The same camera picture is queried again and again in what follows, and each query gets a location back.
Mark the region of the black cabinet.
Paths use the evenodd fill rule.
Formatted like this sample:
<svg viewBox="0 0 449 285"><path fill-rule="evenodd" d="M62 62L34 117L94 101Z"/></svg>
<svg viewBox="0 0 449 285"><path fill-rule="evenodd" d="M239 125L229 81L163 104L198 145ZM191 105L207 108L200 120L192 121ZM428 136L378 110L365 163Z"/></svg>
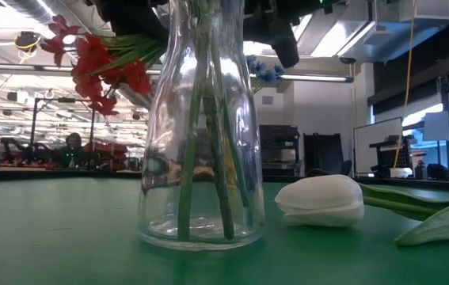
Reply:
<svg viewBox="0 0 449 285"><path fill-rule="evenodd" d="M326 173L338 174L344 162L341 135L303 135L305 173L320 169Z"/></svg>

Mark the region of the black chair back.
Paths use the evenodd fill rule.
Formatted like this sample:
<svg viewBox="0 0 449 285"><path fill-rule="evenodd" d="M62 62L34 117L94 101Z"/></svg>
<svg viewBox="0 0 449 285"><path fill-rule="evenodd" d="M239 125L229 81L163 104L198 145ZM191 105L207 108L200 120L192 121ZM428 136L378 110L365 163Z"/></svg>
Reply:
<svg viewBox="0 0 449 285"><path fill-rule="evenodd" d="M449 177L449 169L441 164L429 164L427 167L428 177L435 180L444 180Z"/></svg>

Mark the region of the clear glass vase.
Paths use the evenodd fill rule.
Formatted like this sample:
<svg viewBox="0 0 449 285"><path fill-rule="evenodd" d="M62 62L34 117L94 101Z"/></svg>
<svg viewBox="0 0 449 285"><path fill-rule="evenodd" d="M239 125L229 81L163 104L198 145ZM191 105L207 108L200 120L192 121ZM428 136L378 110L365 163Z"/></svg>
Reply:
<svg viewBox="0 0 449 285"><path fill-rule="evenodd" d="M226 250L253 243L263 234L265 213L260 132L243 51L244 14L245 0L211 0L209 47L223 153L223 138L226 138L226 134L220 104L221 93L211 57L211 36L216 35L230 125L245 173L253 227L248 228L245 224L237 182L235 191L227 186L234 239L227 241L224 238L204 113L205 79L196 133L190 235L187 241L177 237L182 165L193 82L196 68L206 68L207 60L199 0L169 0L169 42L150 108L139 197L139 236L146 242L188 251Z"/></svg>

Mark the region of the white artificial tulip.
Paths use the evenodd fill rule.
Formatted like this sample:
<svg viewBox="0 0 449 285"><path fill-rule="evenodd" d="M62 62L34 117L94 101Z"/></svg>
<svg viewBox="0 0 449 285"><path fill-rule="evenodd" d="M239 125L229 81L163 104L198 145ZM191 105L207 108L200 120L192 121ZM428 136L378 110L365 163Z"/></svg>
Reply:
<svg viewBox="0 0 449 285"><path fill-rule="evenodd" d="M295 225L349 228L363 219L365 207L370 206L419 222L394 240L398 246L449 241L449 201L378 188L340 174L288 184L275 202L284 220Z"/></svg>

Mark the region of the white sheet board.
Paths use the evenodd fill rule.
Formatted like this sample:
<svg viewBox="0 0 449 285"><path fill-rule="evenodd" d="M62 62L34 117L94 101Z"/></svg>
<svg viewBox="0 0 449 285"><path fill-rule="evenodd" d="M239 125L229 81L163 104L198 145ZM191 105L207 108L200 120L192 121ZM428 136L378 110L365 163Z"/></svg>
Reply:
<svg viewBox="0 0 449 285"><path fill-rule="evenodd" d="M424 117L424 141L447 141L449 140L447 113L431 112Z"/></svg>

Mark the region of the blue artificial flower bunch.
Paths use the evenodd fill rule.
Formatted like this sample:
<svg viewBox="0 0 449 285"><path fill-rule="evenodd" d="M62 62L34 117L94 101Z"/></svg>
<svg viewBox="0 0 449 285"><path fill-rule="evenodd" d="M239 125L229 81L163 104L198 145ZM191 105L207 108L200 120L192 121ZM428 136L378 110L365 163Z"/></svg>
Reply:
<svg viewBox="0 0 449 285"><path fill-rule="evenodd" d="M265 86L274 86L283 79L284 69L282 66L275 65L273 68L267 68L266 64L261 62L255 55L245 57L253 93L258 93Z"/></svg>

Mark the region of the green table mat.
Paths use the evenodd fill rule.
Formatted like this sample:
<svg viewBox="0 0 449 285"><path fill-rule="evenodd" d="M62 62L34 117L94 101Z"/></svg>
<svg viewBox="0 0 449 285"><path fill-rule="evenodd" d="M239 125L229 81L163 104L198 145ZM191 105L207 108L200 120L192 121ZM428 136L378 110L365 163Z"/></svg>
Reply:
<svg viewBox="0 0 449 285"><path fill-rule="evenodd" d="M289 226L264 187L261 240L185 252L140 241L139 182L0 182L0 285L449 285L449 242L397 247L413 221L369 207L348 230Z"/></svg>

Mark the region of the black ceiling fixture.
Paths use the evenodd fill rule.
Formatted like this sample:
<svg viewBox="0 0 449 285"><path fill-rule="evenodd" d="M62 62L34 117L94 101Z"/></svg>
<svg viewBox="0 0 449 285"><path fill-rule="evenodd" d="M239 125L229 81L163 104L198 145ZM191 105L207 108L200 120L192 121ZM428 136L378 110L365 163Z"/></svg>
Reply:
<svg viewBox="0 0 449 285"><path fill-rule="evenodd" d="M43 37L37 32L22 31L13 41L19 51L34 52Z"/></svg>

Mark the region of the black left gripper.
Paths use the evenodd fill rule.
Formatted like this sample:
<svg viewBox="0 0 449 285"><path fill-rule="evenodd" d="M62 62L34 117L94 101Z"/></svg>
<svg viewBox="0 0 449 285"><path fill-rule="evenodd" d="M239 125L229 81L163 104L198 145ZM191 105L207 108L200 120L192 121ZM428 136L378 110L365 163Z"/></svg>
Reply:
<svg viewBox="0 0 449 285"><path fill-rule="evenodd" d="M117 36L152 36L167 43L169 30L162 25L153 7L165 5L169 0L89 0L89 6L96 6L104 22L109 22Z"/></svg>

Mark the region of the person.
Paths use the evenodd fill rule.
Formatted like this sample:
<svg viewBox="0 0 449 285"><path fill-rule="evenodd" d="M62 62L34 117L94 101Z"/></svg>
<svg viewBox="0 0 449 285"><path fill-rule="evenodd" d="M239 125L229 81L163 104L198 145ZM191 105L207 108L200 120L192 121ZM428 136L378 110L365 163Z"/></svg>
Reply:
<svg viewBox="0 0 449 285"><path fill-rule="evenodd" d="M75 169L88 165L89 155L82 147L82 138L78 133L66 137L66 145L55 150L54 161L59 168Z"/></svg>

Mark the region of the white board panel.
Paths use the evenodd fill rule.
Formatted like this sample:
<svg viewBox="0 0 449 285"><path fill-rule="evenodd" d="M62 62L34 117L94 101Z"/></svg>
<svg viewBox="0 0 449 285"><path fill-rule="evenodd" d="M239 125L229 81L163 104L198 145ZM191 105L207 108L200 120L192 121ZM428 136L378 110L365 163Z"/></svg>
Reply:
<svg viewBox="0 0 449 285"><path fill-rule="evenodd" d="M401 117L355 128L355 173L370 173L371 167L378 164L377 150L371 144L383 143L389 135L398 135L401 129Z"/></svg>

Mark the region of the ceiling light tube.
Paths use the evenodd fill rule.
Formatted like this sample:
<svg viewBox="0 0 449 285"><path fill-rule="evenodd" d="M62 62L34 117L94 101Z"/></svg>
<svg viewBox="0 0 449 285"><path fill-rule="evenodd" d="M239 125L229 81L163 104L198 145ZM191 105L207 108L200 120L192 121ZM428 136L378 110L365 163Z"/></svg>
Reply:
<svg viewBox="0 0 449 285"><path fill-rule="evenodd" d="M301 81L301 82L336 82L353 83L354 77L327 76L327 75L306 75L306 74L284 74L283 80Z"/></svg>

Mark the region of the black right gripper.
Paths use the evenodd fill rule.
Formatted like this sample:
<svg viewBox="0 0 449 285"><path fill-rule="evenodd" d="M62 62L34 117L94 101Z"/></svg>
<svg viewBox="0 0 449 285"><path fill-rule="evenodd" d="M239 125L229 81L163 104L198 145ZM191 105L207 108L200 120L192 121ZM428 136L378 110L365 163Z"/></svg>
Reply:
<svg viewBox="0 0 449 285"><path fill-rule="evenodd" d="M243 36L246 41L270 42L283 68L294 67L299 53L293 26L300 17L323 10L333 11L342 0L245 0Z"/></svg>

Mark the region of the black equipment rack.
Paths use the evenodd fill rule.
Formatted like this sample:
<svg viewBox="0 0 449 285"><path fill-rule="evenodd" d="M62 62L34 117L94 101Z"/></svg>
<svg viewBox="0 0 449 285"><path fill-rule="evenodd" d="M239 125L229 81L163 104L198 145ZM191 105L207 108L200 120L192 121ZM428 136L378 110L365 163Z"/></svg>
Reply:
<svg viewBox="0 0 449 285"><path fill-rule="evenodd" d="M298 177L299 131L295 125L260 125L263 177Z"/></svg>

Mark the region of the black table border frame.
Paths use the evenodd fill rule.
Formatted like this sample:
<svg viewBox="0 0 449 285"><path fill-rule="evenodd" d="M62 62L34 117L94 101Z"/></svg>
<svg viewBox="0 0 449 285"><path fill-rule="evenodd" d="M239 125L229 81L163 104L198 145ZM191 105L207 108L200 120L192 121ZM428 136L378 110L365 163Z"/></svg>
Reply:
<svg viewBox="0 0 449 285"><path fill-rule="evenodd" d="M89 171L66 171L66 170L0 170L0 181L22 181L36 179L63 179L63 178L103 178L103 179L129 179L141 181L140 173L106 173ZM356 178L362 184L382 185L395 188L414 188L433 191L449 192L449 181L442 180L412 180L412 179L382 179L362 177Z"/></svg>

